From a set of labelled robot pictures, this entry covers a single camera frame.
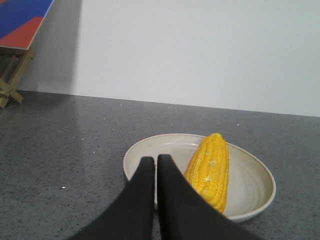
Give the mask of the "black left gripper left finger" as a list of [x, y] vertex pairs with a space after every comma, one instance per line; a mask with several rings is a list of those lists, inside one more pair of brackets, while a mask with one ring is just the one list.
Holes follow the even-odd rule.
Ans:
[[71, 240], [150, 240], [155, 204], [155, 161], [142, 157], [112, 204]]

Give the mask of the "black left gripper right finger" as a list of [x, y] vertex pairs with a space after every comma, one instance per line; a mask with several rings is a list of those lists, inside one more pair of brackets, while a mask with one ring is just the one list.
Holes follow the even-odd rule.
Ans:
[[163, 240], [259, 239], [206, 203], [169, 154], [157, 157], [157, 207]]

